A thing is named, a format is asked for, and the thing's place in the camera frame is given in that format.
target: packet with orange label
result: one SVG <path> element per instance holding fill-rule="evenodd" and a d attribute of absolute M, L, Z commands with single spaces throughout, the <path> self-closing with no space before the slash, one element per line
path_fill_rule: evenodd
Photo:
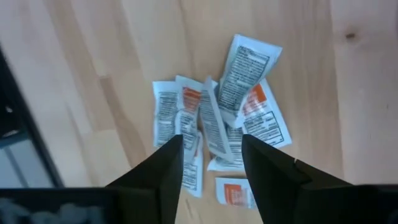
<path fill-rule="evenodd" d="M 183 110 L 178 116 L 184 144 L 184 160 L 192 161 L 198 145 L 198 111 L 203 84 L 181 75 L 175 77 L 175 82 L 182 86 Z M 217 82 L 212 81 L 213 88 Z"/>
<path fill-rule="evenodd" d="M 223 205 L 257 208 L 247 179 L 216 177 L 216 197 Z"/>
<path fill-rule="evenodd" d="M 282 113 L 265 78 L 250 91 L 238 116 L 244 120 L 243 134 L 251 134 L 276 148 L 292 143 Z"/>

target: medicine packet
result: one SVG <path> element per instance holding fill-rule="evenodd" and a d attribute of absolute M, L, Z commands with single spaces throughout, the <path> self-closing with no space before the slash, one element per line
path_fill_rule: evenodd
<path fill-rule="evenodd" d="M 203 85 L 199 114 L 209 151 L 216 156 L 232 162 L 233 153 L 228 144 L 224 122 L 218 109 L 211 77 L 208 77 Z"/>
<path fill-rule="evenodd" d="M 264 78 L 246 98 L 243 110 L 243 134 L 251 134 L 276 148 L 292 143 L 282 113 Z"/>
<path fill-rule="evenodd" d="M 238 171 L 244 172 L 242 158 L 242 128 L 231 128 L 227 126 L 226 135 L 229 147 L 233 153 L 233 162 L 226 161 L 220 157 L 214 157 L 207 166 L 208 171 Z"/>
<path fill-rule="evenodd" d="M 158 149 L 176 134 L 181 134 L 182 86 L 174 81 L 152 82 L 155 96 L 154 142 Z"/>
<path fill-rule="evenodd" d="M 194 197 L 201 198 L 203 188 L 203 135 L 198 130 L 198 145 L 191 162 L 184 162 L 182 185 Z"/>
<path fill-rule="evenodd" d="M 216 198 L 223 205 L 257 208 L 247 179 L 216 177 Z"/>
<path fill-rule="evenodd" d="M 183 134 L 184 161 L 192 161 L 198 142 L 198 113 L 203 84 L 181 75 L 175 77 L 175 82 L 182 86 L 183 110 L 179 116 L 180 129 Z"/>
<path fill-rule="evenodd" d="M 220 80 L 218 105 L 223 120 L 232 128 L 240 128 L 243 120 L 238 111 L 243 99 L 276 64 L 282 47 L 236 34 L 229 49 Z"/>

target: black frame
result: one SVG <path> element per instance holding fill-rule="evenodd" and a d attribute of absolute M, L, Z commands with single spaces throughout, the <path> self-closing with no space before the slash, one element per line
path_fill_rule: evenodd
<path fill-rule="evenodd" d="M 51 156 L 46 148 L 40 132 L 37 129 L 35 121 L 30 114 L 27 104 L 19 91 L 19 87 L 12 75 L 11 69 L 7 63 L 6 56 L 0 48 L 0 88 L 2 88 L 6 96 L 11 101 L 13 107 L 16 109 L 18 117 L 21 119 L 24 131 L 10 138 L 1 140 L 6 144 L 16 142 L 24 138 L 26 135 L 32 141 L 32 144 L 39 155 L 40 161 L 43 163 L 47 171 L 50 181 L 54 187 L 64 187 L 63 182 L 58 174 L 57 168 L 51 159 Z"/>

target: light wood surface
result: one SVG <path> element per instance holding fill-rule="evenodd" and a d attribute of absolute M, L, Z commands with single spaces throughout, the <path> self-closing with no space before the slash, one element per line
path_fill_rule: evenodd
<path fill-rule="evenodd" d="M 153 153 L 151 81 L 219 80 L 235 33 L 284 48 L 267 78 L 283 151 L 355 184 L 398 182 L 395 0 L 0 3 L 1 47 L 67 186 L 105 185 Z M 177 223 L 260 223 L 218 204 L 225 175 L 205 172 L 201 199 L 183 191 Z"/>

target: wood knot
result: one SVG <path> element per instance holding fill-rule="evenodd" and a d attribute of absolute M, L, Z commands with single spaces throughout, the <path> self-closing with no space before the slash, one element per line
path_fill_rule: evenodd
<path fill-rule="evenodd" d="M 356 34 L 353 32 L 350 32 L 348 34 L 346 34 L 346 39 L 347 40 L 353 40 L 356 37 Z"/>

